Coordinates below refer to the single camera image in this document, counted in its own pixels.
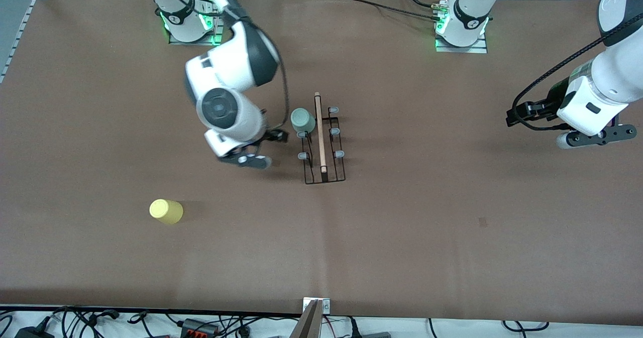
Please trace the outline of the pale green plastic cup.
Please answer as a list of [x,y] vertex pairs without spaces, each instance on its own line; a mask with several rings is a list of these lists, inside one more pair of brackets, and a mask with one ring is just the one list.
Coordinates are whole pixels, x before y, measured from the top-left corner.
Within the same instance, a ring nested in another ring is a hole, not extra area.
[[305,108],[294,109],[290,121],[298,134],[311,134],[315,129],[315,117]]

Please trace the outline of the black wire cup holder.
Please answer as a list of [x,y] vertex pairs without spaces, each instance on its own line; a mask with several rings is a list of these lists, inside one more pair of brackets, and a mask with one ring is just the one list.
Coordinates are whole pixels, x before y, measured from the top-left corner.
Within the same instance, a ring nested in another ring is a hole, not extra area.
[[297,158],[302,164],[303,180],[307,185],[328,184],[346,180],[345,151],[338,118],[339,108],[325,106],[321,93],[315,92],[315,129],[311,134],[298,134],[301,150]]

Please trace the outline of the yellow plastic cup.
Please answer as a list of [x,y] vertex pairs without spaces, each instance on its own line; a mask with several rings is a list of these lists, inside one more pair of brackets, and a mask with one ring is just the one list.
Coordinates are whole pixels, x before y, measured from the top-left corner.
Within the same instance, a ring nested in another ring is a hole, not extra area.
[[174,200],[157,199],[149,205],[149,214],[166,225],[175,225],[183,217],[184,208]]

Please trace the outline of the brown table mat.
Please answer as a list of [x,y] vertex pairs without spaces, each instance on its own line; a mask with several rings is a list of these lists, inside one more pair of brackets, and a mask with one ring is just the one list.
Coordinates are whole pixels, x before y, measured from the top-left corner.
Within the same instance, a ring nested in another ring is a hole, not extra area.
[[[152,0],[41,0],[0,85],[0,304],[643,324],[643,136],[508,128],[599,0],[499,0],[488,53],[354,0],[240,0],[292,107],[339,108],[346,179],[216,159]],[[149,214],[178,201],[175,225]],[[488,226],[480,227],[485,217]]]

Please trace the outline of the black orange connector box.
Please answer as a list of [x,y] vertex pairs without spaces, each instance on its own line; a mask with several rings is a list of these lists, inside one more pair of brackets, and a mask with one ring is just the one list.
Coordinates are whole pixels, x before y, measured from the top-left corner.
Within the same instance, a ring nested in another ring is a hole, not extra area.
[[179,338],[216,338],[219,333],[217,325],[200,320],[180,320],[177,326],[181,328]]

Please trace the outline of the black power adapter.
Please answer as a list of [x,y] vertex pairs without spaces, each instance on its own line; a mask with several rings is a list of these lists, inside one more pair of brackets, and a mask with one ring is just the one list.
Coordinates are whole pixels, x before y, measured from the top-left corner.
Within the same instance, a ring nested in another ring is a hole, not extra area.
[[29,326],[19,329],[14,338],[55,338],[55,336],[39,328]]

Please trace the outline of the metal pole bracket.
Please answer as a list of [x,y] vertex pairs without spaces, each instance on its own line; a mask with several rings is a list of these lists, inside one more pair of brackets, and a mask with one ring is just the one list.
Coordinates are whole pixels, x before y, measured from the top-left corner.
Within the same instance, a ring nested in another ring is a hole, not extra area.
[[308,307],[308,305],[314,301],[319,301],[321,310],[324,315],[330,315],[331,312],[331,300],[329,298],[319,298],[319,297],[304,297],[302,300],[302,311]]

